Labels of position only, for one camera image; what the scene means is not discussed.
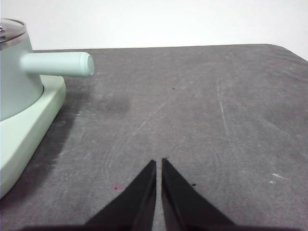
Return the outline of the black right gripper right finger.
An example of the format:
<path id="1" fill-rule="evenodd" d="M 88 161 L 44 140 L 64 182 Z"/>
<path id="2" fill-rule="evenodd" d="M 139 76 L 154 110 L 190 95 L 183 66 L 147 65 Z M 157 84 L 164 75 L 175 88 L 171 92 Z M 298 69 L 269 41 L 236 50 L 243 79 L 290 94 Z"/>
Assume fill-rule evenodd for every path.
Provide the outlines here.
<path id="1" fill-rule="evenodd" d="M 162 204 L 168 231 L 232 231 L 235 223 L 162 159 Z"/>

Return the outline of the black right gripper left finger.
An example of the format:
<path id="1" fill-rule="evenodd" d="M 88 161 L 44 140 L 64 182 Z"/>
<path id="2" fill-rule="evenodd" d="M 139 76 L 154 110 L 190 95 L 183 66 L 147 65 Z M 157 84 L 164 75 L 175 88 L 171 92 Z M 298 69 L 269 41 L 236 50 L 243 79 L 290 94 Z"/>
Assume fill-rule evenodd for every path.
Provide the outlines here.
<path id="1" fill-rule="evenodd" d="M 150 231 L 156 203 L 156 162 L 151 160 L 130 185 L 86 222 L 95 231 Z"/>

